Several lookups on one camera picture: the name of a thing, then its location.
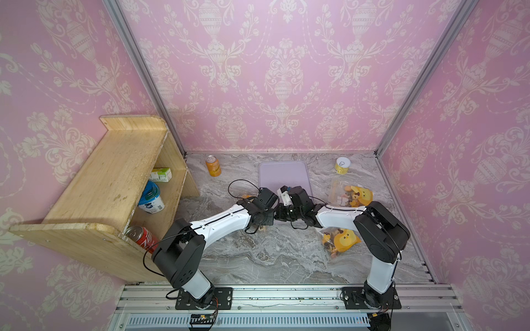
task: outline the orange soda can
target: orange soda can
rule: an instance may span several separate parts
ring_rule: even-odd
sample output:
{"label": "orange soda can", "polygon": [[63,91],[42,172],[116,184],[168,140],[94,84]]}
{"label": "orange soda can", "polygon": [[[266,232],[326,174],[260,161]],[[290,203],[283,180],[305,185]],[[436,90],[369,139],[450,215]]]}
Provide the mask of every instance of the orange soda can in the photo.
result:
{"label": "orange soda can", "polygon": [[213,155],[209,155],[206,158],[206,167],[208,168],[208,172],[212,177],[217,177],[221,174],[221,166],[219,165],[219,160]]}

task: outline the yellow can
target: yellow can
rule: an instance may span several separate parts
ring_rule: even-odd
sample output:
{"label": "yellow can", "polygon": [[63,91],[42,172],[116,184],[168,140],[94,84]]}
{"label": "yellow can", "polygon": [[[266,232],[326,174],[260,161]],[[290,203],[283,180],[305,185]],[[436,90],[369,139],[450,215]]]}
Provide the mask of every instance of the yellow can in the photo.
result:
{"label": "yellow can", "polygon": [[350,167],[351,161],[347,157],[339,157],[337,159],[337,162],[335,162],[335,170],[338,174],[344,175],[348,172],[348,168]]}
{"label": "yellow can", "polygon": [[219,165],[219,160],[213,155],[209,155],[206,158],[206,167],[208,168],[208,172],[212,177],[217,177],[221,174],[221,166]]}

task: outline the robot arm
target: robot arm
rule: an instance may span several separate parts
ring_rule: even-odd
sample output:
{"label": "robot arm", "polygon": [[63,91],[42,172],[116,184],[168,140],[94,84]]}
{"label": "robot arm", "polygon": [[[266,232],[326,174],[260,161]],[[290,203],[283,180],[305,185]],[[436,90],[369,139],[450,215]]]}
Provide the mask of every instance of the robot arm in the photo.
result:
{"label": "robot arm", "polygon": [[183,288],[196,300],[197,307],[211,303],[214,286],[198,271],[203,250],[236,230],[272,225],[281,221],[303,220],[313,227],[339,227],[358,231],[373,255],[365,282],[367,303],[378,308],[392,290],[393,275],[401,251],[410,238],[408,229],[379,202],[356,208],[336,208],[314,204],[300,186],[279,190],[278,196],[266,188],[253,199],[241,199],[230,209],[200,221],[176,220],[152,255],[167,280]]}

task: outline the blue lid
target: blue lid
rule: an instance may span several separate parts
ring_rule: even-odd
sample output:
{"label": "blue lid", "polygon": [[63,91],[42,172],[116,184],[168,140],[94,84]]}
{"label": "blue lid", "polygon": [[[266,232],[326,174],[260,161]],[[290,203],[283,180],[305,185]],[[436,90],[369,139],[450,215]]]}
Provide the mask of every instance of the blue lid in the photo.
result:
{"label": "blue lid", "polygon": [[147,185],[145,186],[142,196],[140,197],[138,205],[149,203],[158,198],[159,196],[160,189],[158,188],[158,185],[156,185],[152,181],[147,181]]}

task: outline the vent grille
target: vent grille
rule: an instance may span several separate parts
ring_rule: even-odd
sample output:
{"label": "vent grille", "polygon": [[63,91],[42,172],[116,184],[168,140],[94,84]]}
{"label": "vent grille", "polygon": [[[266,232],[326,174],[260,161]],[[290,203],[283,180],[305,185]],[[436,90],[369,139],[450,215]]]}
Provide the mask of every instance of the vent grille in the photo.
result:
{"label": "vent grille", "polygon": [[[187,327],[190,314],[131,314],[127,330],[145,327]],[[370,322],[364,313],[230,313],[220,312],[216,328],[237,327],[369,327]]]}

